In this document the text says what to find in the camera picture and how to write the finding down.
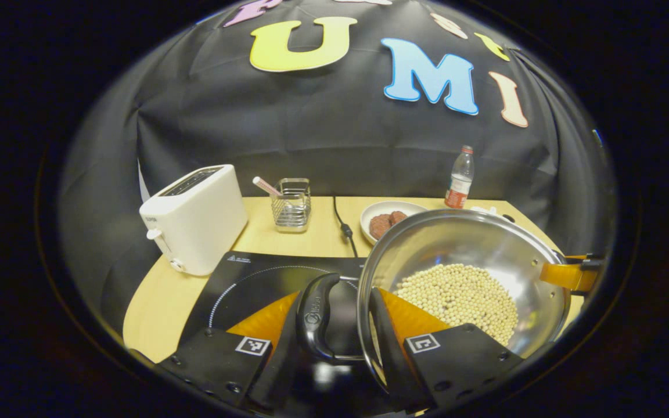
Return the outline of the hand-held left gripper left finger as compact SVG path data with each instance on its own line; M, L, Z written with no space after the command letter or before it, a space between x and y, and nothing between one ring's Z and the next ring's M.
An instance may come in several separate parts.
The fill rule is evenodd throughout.
M235 408L281 408L299 360L296 307L300 299L300 292L294 292L228 330L199 331L159 367Z

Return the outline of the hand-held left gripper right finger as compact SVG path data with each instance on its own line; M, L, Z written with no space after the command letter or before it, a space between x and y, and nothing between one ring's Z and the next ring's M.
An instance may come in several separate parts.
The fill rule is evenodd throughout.
M493 389L522 358L478 326L448 326L384 289L369 296L377 377L399 410L448 410Z

